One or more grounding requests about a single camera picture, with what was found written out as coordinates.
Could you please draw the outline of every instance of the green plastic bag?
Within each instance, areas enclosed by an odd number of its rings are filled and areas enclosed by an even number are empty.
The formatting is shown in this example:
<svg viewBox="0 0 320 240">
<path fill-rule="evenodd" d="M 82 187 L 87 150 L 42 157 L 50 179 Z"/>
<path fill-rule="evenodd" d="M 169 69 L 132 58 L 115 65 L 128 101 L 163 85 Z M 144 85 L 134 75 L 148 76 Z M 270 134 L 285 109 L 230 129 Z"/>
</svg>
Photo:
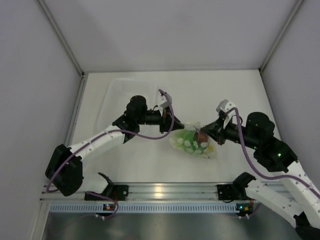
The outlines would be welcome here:
<svg viewBox="0 0 320 240">
<path fill-rule="evenodd" d="M 175 149 L 200 158 L 217 158 L 214 141 L 200 131 L 199 121 L 184 123 L 184 129 L 175 130 L 169 136 L 169 142 Z"/>
</svg>

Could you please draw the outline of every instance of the vent grille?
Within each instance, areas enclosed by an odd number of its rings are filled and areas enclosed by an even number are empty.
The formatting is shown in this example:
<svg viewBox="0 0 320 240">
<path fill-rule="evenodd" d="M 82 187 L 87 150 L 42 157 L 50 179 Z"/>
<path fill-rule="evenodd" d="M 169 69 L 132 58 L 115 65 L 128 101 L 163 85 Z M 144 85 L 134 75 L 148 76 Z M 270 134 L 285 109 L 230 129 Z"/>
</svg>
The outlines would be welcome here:
<svg viewBox="0 0 320 240">
<path fill-rule="evenodd" d="M 51 213 L 112 213 L 103 203 L 54 203 Z M 118 213 L 238 213 L 235 203 L 119 203 Z"/>
</svg>

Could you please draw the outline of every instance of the wall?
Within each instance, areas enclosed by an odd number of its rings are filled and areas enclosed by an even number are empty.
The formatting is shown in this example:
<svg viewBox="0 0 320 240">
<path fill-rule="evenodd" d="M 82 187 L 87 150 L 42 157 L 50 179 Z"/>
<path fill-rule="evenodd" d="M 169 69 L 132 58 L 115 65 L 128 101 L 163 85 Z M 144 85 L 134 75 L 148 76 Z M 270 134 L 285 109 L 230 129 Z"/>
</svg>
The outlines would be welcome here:
<svg viewBox="0 0 320 240">
<path fill-rule="evenodd" d="M 25 240 L 79 76 L 35 0 L 0 7 L 0 239 Z"/>
<path fill-rule="evenodd" d="M 263 73 L 279 129 L 320 188 L 320 1 L 302 6 Z"/>
<path fill-rule="evenodd" d="M 85 71 L 257 69 L 297 0 L 45 0 Z"/>
</svg>

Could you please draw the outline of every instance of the cable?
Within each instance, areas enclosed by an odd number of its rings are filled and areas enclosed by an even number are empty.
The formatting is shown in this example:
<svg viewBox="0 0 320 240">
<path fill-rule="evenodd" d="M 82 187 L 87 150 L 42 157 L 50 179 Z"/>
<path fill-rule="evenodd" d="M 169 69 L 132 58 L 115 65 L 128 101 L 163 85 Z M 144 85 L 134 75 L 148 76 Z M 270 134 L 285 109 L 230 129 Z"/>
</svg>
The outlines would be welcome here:
<svg viewBox="0 0 320 240">
<path fill-rule="evenodd" d="M 104 216 L 104 219 L 112 218 L 112 217 L 114 217 L 115 214 L 118 212 L 118 210 L 119 210 L 119 204 L 118 204 L 115 200 L 113 200 L 113 199 L 111 199 L 111 198 L 109 198 L 109 197 L 107 197 L 107 196 L 103 196 L 103 195 L 100 195 L 100 194 L 97 194 L 97 193 L 94 193 L 94 192 L 91 192 L 91 191 L 87 191 L 86 193 L 89 194 L 89 195 L 92 195 L 92 196 L 95 196 L 95 197 L 98 197 L 98 198 L 101 198 L 101 199 L 104 199 L 104 200 L 113 202 L 113 203 L 115 204 L 116 209 L 114 210 L 114 212 L 111 213 L 111 214 L 108 215 L 108 216 Z M 85 215 L 82 215 L 82 216 L 80 216 L 80 217 L 77 217 L 75 220 L 73 220 L 73 221 L 71 221 L 70 223 L 68 223 L 62 230 L 60 230 L 60 231 L 58 231 L 58 232 L 54 232 L 54 231 L 52 230 L 52 228 L 49 229 L 49 230 L 50 230 L 50 232 L 51 232 L 51 234 L 52 234 L 53 236 L 58 236 L 58 235 L 60 235 L 61 233 L 63 233 L 66 229 L 68 229 L 71 225 L 73 225 L 74 223 L 76 223 L 77 221 L 79 221 L 80 219 L 83 219 L 83 218 L 86 218 L 86 217 L 90 217 L 90 216 L 93 217 L 93 216 L 95 216 L 95 214 L 89 213 L 89 214 L 85 214 Z"/>
<path fill-rule="evenodd" d="M 261 178 L 266 179 L 266 180 L 279 180 L 279 179 L 294 179 L 300 183 L 302 183 L 304 186 L 306 186 L 307 188 L 309 188 L 309 190 L 318 198 L 320 199 L 320 194 L 314 190 L 313 188 L 310 187 L 310 185 L 308 183 L 306 183 L 305 181 L 303 181 L 302 179 L 293 176 L 293 175 L 289 175 L 289 174 L 285 174 L 285 175 L 280 175 L 280 176 L 266 176 L 263 175 L 261 172 L 259 172 L 259 170 L 255 167 L 255 165 L 253 164 L 253 162 L 250 160 L 249 154 L 247 152 L 246 149 L 246 145 L 245 145 L 245 140 L 244 140 L 244 135 L 242 132 L 242 128 L 241 128 L 241 119 L 240 119 L 240 115 L 239 115 L 239 111 L 236 107 L 231 108 L 229 111 L 227 111 L 225 114 L 229 114 L 231 111 L 235 111 L 235 115 L 236 115 L 236 125 L 238 128 L 238 132 L 239 132 L 239 139 L 240 139 L 240 144 L 241 144 L 241 148 L 243 151 L 243 154 L 245 156 L 245 159 L 247 161 L 247 163 L 250 165 L 250 167 L 252 168 L 252 170 Z"/>
<path fill-rule="evenodd" d="M 128 130 L 122 130 L 122 129 L 115 129 L 115 130 L 111 130 L 108 132 L 104 132 L 102 134 L 100 134 L 99 136 L 95 137 L 94 139 L 91 140 L 91 142 L 87 142 L 85 145 L 83 145 L 82 147 L 80 147 L 78 150 L 76 150 L 74 153 L 72 153 L 59 167 L 58 169 L 54 172 L 54 174 L 52 175 L 51 179 L 49 180 L 47 186 L 46 186 L 46 192 L 47 193 L 55 193 L 58 191 L 58 189 L 55 190 L 50 190 L 51 184 L 54 182 L 55 178 L 57 177 L 57 175 L 60 173 L 60 171 L 64 168 L 64 166 L 76 155 L 78 154 L 80 151 L 82 151 L 83 149 L 87 148 L 90 144 L 94 143 L 95 141 L 97 141 L 98 139 L 102 138 L 103 136 L 107 135 L 107 134 L 111 134 L 111 133 L 117 133 L 117 132 L 121 132 L 121 133 L 126 133 L 126 134 L 132 134 L 144 139 L 149 139 L 149 140 L 160 140 L 160 139 L 164 139 L 166 136 L 168 136 L 170 134 L 170 132 L 172 131 L 172 129 L 174 128 L 174 124 L 175 124 L 175 114 L 174 114 L 174 109 L 172 107 L 172 102 L 170 101 L 168 95 L 161 89 L 159 89 L 159 92 L 164 95 L 165 99 L 168 101 L 169 103 L 169 109 L 170 109 L 170 115 L 171 115 L 171 125 L 170 128 L 168 130 L 168 132 L 162 136 L 158 136 L 158 137 L 151 137 L 151 136 L 144 136 L 138 133 L 135 133 L 133 131 L 128 131 Z"/>
</svg>

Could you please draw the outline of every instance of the purple cable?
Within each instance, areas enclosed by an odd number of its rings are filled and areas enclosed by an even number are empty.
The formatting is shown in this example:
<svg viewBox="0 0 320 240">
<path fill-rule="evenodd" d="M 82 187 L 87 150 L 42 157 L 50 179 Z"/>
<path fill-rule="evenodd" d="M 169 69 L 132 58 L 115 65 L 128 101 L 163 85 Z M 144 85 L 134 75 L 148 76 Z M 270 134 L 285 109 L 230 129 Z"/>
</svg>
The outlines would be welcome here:
<svg viewBox="0 0 320 240">
<path fill-rule="evenodd" d="M 100 195 L 100 194 L 97 194 L 97 193 L 94 193 L 94 192 L 90 192 L 90 191 L 87 191 L 86 193 L 87 193 L 87 194 L 90 194 L 90 195 L 92 195 L 92 196 L 95 196 L 95 197 L 98 197 L 98 198 L 105 199 L 105 200 L 107 200 L 107 201 L 113 202 L 113 203 L 115 204 L 116 209 L 114 210 L 114 212 L 111 213 L 111 214 L 108 215 L 108 216 L 105 216 L 104 219 L 112 218 L 112 217 L 114 217 L 115 214 L 118 212 L 118 210 L 119 210 L 119 204 L 118 204 L 115 200 L 113 200 L 113 199 L 111 199 L 111 198 L 109 198 L 109 197 L 107 197 L 107 196 L 102 196 L 102 195 Z M 58 231 L 58 232 L 54 232 L 53 229 L 52 229 L 52 227 L 51 227 L 49 230 L 50 230 L 50 232 L 51 232 L 51 234 L 52 234 L 53 236 L 58 236 L 58 235 L 60 235 L 61 233 L 63 233 L 67 228 L 69 228 L 71 225 L 73 225 L 75 222 L 79 221 L 80 219 L 83 219 L 83 218 L 86 218 L 86 217 L 90 217 L 90 216 L 91 216 L 91 217 L 92 217 L 92 216 L 95 216 L 95 214 L 89 213 L 89 214 L 82 215 L 82 216 L 76 218 L 75 220 L 73 220 L 72 222 L 70 222 L 67 226 L 65 226 L 62 230 L 60 230 L 60 231 Z"/>
<path fill-rule="evenodd" d="M 246 145 L 245 145 L 245 140 L 244 140 L 244 135 L 242 132 L 242 128 L 241 128 L 241 119 L 240 119 L 240 115 L 239 115 L 239 111 L 236 107 L 231 108 L 229 111 L 227 111 L 225 114 L 229 114 L 230 112 L 235 111 L 235 115 L 236 115 L 236 125 L 238 128 L 238 132 L 239 132 L 239 139 L 240 139 L 240 143 L 241 143 L 241 148 L 243 151 L 243 154 L 245 156 L 245 159 L 247 161 L 247 163 L 250 165 L 250 167 L 252 168 L 252 170 L 261 178 L 266 179 L 266 180 L 279 180 L 279 179 L 285 179 L 285 178 L 289 178 L 289 179 L 294 179 L 300 183 L 302 183 L 304 186 L 306 186 L 307 188 L 310 189 L 310 191 L 316 195 L 318 197 L 318 199 L 320 199 L 320 194 L 314 190 L 313 188 L 310 188 L 310 185 L 308 183 L 306 183 L 305 181 L 303 181 L 302 179 L 293 176 L 293 175 L 289 175 L 289 174 L 285 174 L 285 175 L 280 175 L 280 176 L 266 176 L 263 175 L 261 172 L 259 172 L 258 169 L 256 169 L 255 165 L 253 164 L 253 162 L 250 160 L 250 157 L 248 155 L 247 149 L 246 149 Z"/>
<path fill-rule="evenodd" d="M 57 177 L 57 175 L 59 174 L 59 172 L 61 171 L 61 169 L 64 168 L 64 166 L 76 155 L 78 154 L 80 151 L 82 151 L 83 149 L 85 149 L 86 147 L 88 147 L 90 144 L 94 143 L 95 141 L 97 141 L 98 139 L 102 138 L 103 136 L 107 135 L 107 134 L 111 134 L 111 133 L 117 133 L 117 132 L 121 132 L 121 133 L 126 133 L 126 134 L 132 134 L 144 139 L 149 139 L 149 140 L 160 140 L 160 139 L 164 139 L 166 136 L 168 136 L 170 134 L 170 132 L 172 131 L 172 129 L 174 128 L 174 124 L 175 124 L 175 114 L 174 114 L 174 109 L 172 107 L 172 102 L 170 101 L 170 99 L 168 98 L 167 94 L 159 89 L 159 92 L 164 95 L 165 99 L 168 101 L 169 103 L 169 109 L 170 109 L 170 115 L 171 115 L 171 125 L 170 128 L 168 130 L 168 132 L 162 136 L 157 136 L 157 137 L 152 137 L 152 136 L 144 136 L 144 135 L 140 135 L 138 133 L 135 133 L 133 131 L 128 131 L 128 130 L 122 130 L 122 129 L 115 129 L 115 130 L 111 130 L 109 132 L 104 132 L 101 133 L 99 136 L 96 136 L 94 139 L 91 140 L 91 142 L 87 142 L 85 145 L 83 145 L 82 147 L 80 147 L 78 150 L 76 150 L 74 153 L 72 153 L 59 167 L 58 169 L 54 172 L 54 174 L 52 175 L 51 179 L 49 180 L 47 186 L 46 186 L 46 192 L 47 193 L 55 193 L 58 191 L 58 189 L 55 190 L 50 190 L 51 184 L 54 182 L 55 178 Z"/>
</svg>

